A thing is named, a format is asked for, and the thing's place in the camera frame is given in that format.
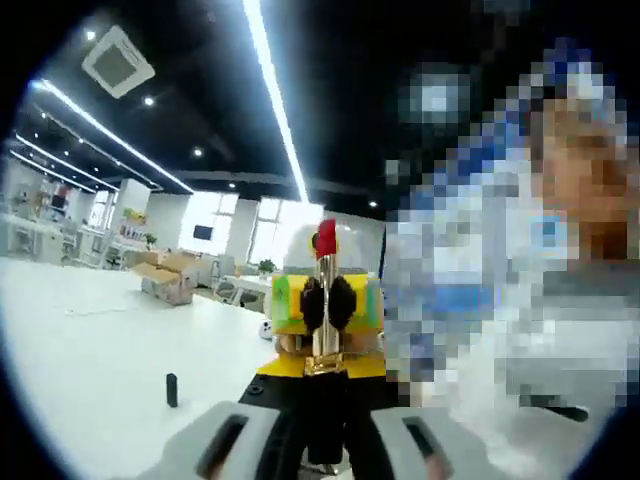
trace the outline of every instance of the ceiling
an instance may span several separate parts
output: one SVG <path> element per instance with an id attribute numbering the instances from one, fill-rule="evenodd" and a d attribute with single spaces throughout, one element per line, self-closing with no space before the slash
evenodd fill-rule
<path id="1" fill-rule="evenodd" d="M 598 31 L 565 21 L 571 17 L 568 7 L 524 16 L 514 11 L 524 2 L 515 0 L 493 0 L 493 11 L 483 11 L 480 0 L 261 4 L 309 200 L 380 219 L 398 193 L 385 186 L 387 161 L 406 162 L 412 177 L 406 183 L 415 183 L 530 70 L 554 36 L 581 38 Z M 495 13 L 505 6 L 508 16 Z M 546 26 L 540 28 L 543 17 Z M 153 78 L 117 100 L 81 68 L 113 25 L 122 27 L 155 70 Z M 87 30 L 96 33 L 95 40 L 87 40 Z M 618 72 L 626 64 L 619 54 L 609 54 L 615 37 L 608 35 L 601 47 L 586 46 L 600 48 Z M 110 4 L 70 32 L 38 77 L 126 142 L 109 138 L 50 92 L 28 91 L 16 133 L 89 171 L 94 179 L 54 163 L 57 172 L 89 188 L 104 188 L 96 179 L 118 187 L 133 177 L 156 191 L 187 193 L 148 160 L 194 190 L 299 199 L 240 1 Z M 446 107 L 448 113 L 425 115 L 416 104 L 425 108 L 424 92 L 438 87 L 431 85 L 434 78 L 449 86 L 446 96 L 453 98 L 429 107 Z M 153 106 L 145 105 L 145 97 Z M 11 139 L 9 146 L 47 161 L 24 142 Z"/>

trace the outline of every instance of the desk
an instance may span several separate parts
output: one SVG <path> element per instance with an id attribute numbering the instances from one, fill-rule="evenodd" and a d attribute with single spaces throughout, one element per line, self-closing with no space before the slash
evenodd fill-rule
<path id="1" fill-rule="evenodd" d="M 78 478 L 134 477 L 275 357 L 263 316 L 198 295 L 171 307 L 125 271 L 0 259 L 5 357 L 33 426 Z M 34 301 L 34 292 L 38 292 Z M 179 407 L 165 401 L 178 377 Z"/>
<path id="2" fill-rule="evenodd" d="M 240 305 L 240 299 L 244 292 L 264 293 L 262 310 L 268 318 L 268 314 L 271 311 L 271 277 L 263 280 L 258 275 L 226 276 L 223 281 L 231 283 L 235 287 L 235 292 L 231 297 L 231 305 Z"/>
<path id="3" fill-rule="evenodd" d="M 0 214 L 0 222 L 6 225 L 7 253 L 15 250 L 16 232 L 27 230 L 34 235 L 33 255 L 38 262 L 59 264 L 62 261 L 64 236 L 60 226 L 27 220 L 26 218 Z"/>
<path id="4" fill-rule="evenodd" d="M 103 265 L 96 265 L 96 258 L 100 256 L 100 253 L 94 250 L 94 244 L 97 240 L 107 241 L 107 238 L 107 232 L 103 230 L 97 230 L 86 226 L 80 228 L 80 230 L 78 230 L 78 259 L 80 263 L 82 263 L 83 265 L 103 268 Z M 145 242 L 125 239 L 120 237 L 119 235 L 115 236 L 114 240 L 111 242 L 108 248 L 116 250 L 118 252 L 118 256 L 121 257 L 122 261 L 120 262 L 120 269 L 127 266 L 125 257 L 127 256 L 128 252 L 147 251 Z"/>

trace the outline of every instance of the window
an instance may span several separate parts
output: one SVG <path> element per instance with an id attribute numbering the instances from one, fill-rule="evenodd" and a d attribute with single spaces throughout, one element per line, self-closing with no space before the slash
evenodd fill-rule
<path id="1" fill-rule="evenodd" d="M 231 219 L 238 203 L 238 194 L 196 192 L 189 198 L 180 229 L 178 246 L 192 252 L 220 255 L 227 249 Z M 210 240 L 193 237 L 197 225 L 213 229 Z"/>
<path id="2" fill-rule="evenodd" d="M 103 228 L 105 214 L 107 212 L 107 203 L 109 202 L 109 192 L 101 190 L 96 193 L 93 200 L 93 207 L 89 215 L 89 225 L 95 228 Z"/>
<path id="3" fill-rule="evenodd" d="M 282 268 L 296 230 L 301 225 L 320 223 L 323 213 L 322 205 L 263 198 L 258 208 L 249 263 L 271 259 L 278 268 Z"/>
<path id="4" fill-rule="evenodd" d="M 113 211 L 118 201 L 118 192 L 110 193 L 107 190 L 101 190 L 96 193 L 93 200 L 93 207 L 89 215 L 89 225 L 94 228 L 111 228 Z"/>

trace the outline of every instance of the air conditioning vent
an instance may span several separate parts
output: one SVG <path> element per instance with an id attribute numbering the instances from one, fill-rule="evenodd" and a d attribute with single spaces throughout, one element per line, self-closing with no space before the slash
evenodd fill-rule
<path id="1" fill-rule="evenodd" d="M 156 72 L 124 31 L 116 26 L 100 39 L 82 62 L 82 69 L 113 98 L 120 98 Z"/>

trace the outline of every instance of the black cylinder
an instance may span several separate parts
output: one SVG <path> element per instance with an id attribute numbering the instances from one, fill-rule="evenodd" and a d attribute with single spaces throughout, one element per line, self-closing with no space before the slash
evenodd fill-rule
<path id="1" fill-rule="evenodd" d="M 173 373 L 167 374 L 167 404 L 171 408 L 178 406 L 178 377 Z"/>
<path id="2" fill-rule="evenodd" d="M 312 465 L 342 461 L 347 380 L 346 372 L 304 379 L 307 454 Z"/>

